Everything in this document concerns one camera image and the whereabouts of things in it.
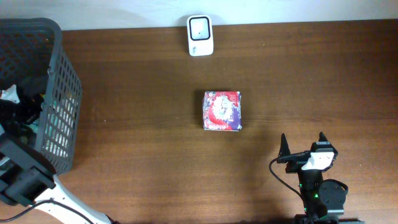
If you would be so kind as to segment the red purple tissue pack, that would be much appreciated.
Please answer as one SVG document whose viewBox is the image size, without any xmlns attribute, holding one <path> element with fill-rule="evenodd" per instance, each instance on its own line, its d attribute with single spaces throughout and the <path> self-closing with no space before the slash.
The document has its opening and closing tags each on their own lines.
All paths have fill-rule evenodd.
<svg viewBox="0 0 398 224">
<path fill-rule="evenodd" d="M 242 129 L 240 91 L 206 91 L 202 109 L 204 130 L 238 132 Z"/>
</svg>

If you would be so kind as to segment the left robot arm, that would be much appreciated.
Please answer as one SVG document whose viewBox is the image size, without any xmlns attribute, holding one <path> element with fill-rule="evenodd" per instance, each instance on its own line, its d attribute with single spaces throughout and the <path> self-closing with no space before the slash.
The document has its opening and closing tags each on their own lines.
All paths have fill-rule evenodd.
<svg viewBox="0 0 398 224">
<path fill-rule="evenodd" d="M 13 221 L 38 209 L 62 223 L 115 223 L 73 195 L 61 183 L 55 168 L 39 152 L 10 134 L 7 122 L 29 121 L 40 114 L 43 98 L 26 98 L 17 85 L 1 91 L 1 201 L 27 209 L 2 223 Z"/>
</svg>

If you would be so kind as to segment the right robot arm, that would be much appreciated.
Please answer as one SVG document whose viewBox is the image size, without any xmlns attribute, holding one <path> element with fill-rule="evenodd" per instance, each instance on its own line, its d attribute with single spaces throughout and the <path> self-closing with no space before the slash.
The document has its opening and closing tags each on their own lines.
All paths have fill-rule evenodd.
<svg viewBox="0 0 398 224">
<path fill-rule="evenodd" d="M 287 188 L 295 192 L 303 202 L 304 214 L 294 216 L 299 224 L 362 223 L 358 219 L 341 219 L 349 188 L 335 179 L 324 179 L 323 173 L 333 167 L 338 151 L 320 132 L 318 141 L 310 150 L 292 153 L 285 134 L 281 134 L 278 156 L 269 163 L 271 174 Z M 285 172 L 298 175 L 298 190 L 284 182 L 272 170 L 273 163 L 285 164 Z"/>
</svg>

